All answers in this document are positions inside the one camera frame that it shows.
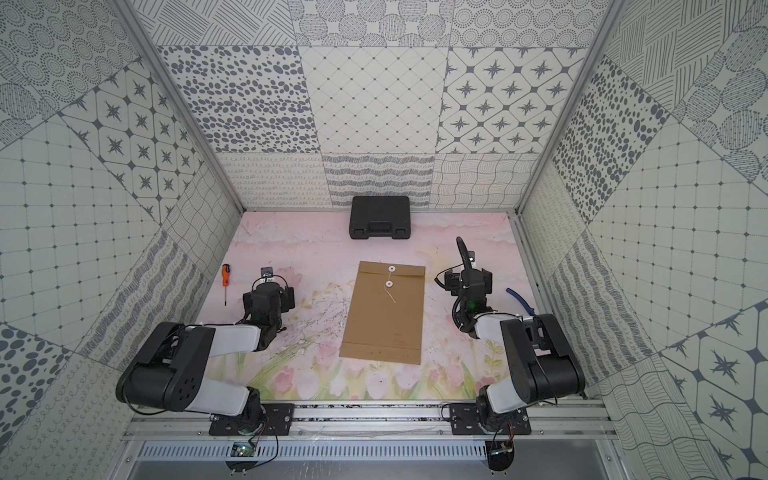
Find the wire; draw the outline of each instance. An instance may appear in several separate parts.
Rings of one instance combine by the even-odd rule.
[[[437,275],[435,275],[435,283],[437,283],[438,285],[440,285],[440,288],[442,288],[443,290],[445,290],[445,284],[444,284],[443,282],[441,282],[440,280],[438,280],[438,278],[437,278],[437,277],[438,277],[438,276],[440,276],[440,273],[443,273],[443,272],[447,272],[448,270],[453,270],[453,269],[455,269],[457,266],[461,266],[461,265],[464,265],[464,263],[460,263],[459,265],[450,266],[450,267],[446,268],[445,270],[443,270],[443,271],[441,271],[441,272],[437,272]]]

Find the metal base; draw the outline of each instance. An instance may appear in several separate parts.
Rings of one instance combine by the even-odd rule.
[[[266,412],[266,431],[264,432],[264,435],[288,435],[291,422],[293,421],[294,405],[292,403],[262,403],[261,407],[263,408],[263,411]],[[260,425],[261,421],[259,421],[258,425],[254,426],[254,431],[258,429]],[[214,420],[210,423],[208,435],[212,437],[247,435],[247,433],[239,433],[239,430],[242,428],[243,422],[237,417],[216,415],[214,416]]]
[[[509,435],[508,422],[512,423],[512,431],[515,435],[531,434],[531,423],[528,421],[528,412],[525,409],[499,415],[494,423],[484,425],[484,429],[480,425],[480,415],[475,403],[449,403],[448,407],[453,435],[487,435],[497,431],[499,435]]]

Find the kraft paper envelope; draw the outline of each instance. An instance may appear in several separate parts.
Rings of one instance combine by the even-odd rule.
[[[390,265],[395,267],[391,275]],[[420,364],[425,271],[423,266],[360,262],[339,355]]]

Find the patterned wall panel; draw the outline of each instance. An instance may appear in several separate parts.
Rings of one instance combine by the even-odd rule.
[[[511,208],[536,167],[531,154],[437,154],[432,208]]]
[[[547,285],[587,384],[657,351],[588,231],[582,232]]]
[[[434,153],[445,49],[300,51],[324,154]]]
[[[3,355],[0,403],[0,458],[14,434],[39,407],[45,390],[56,381],[71,351],[39,336],[0,323],[0,353]]]
[[[0,452],[0,476],[102,478],[133,416],[114,396],[120,374],[71,354],[55,381],[39,387],[45,396]]]
[[[768,197],[670,119],[589,230],[664,346],[768,297]]]
[[[452,45],[454,0],[289,0],[298,45]]]
[[[240,209],[203,164],[195,183],[184,191],[179,207],[168,214],[163,228],[210,279],[218,272],[239,222]]]
[[[74,348],[159,226],[58,116],[0,168],[3,318]]]
[[[588,391],[605,402],[637,480],[730,477],[658,356]]]
[[[160,230],[77,352],[125,369],[158,323],[194,320],[211,278]]]
[[[168,96],[139,58],[60,113],[80,140],[158,223],[203,158]]]
[[[323,155],[334,207],[349,207],[356,195],[407,195],[411,208],[429,205],[434,156]]]
[[[671,110],[752,4],[753,0],[631,0],[606,55]]]
[[[734,478],[766,478],[768,472],[767,310],[768,303],[760,301],[661,352],[675,386]]]
[[[2,17],[2,54],[54,111],[138,56],[104,0],[3,2]]]
[[[540,154],[585,54],[585,48],[450,48],[436,150]]]
[[[552,158],[589,223],[669,117],[607,57],[579,100]]]
[[[768,195],[768,7],[757,7],[713,56],[674,114]]]
[[[548,279],[585,228],[552,162],[541,170],[523,220],[539,272]]]
[[[607,0],[457,0],[452,38],[465,47],[587,47]]]
[[[331,208],[320,154],[221,154],[245,208]]]
[[[161,56],[215,151],[318,151],[295,48],[165,47]]]
[[[133,0],[156,45],[295,45],[286,0]]]

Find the pink table surface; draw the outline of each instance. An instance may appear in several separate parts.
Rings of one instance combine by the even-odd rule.
[[[263,399],[474,399],[483,385],[509,375],[504,348],[460,333],[451,320],[454,297],[432,280],[461,261],[461,236],[478,268],[493,272],[488,304],[524,314],[510,287],[533,307],[534,297],[507,215],[413,213],[408,240],[349,238],[349,213],[247,212],[223,263],[232,267],[227,306],[219,276],[198,323],[235,322],[243,293],[271,266],[295,289],[296,309],[283,314],[285,332],[258,353],[215,357],[206,376],[253,386]],[[421,365],[339,357],[360,260],[426,267]]]

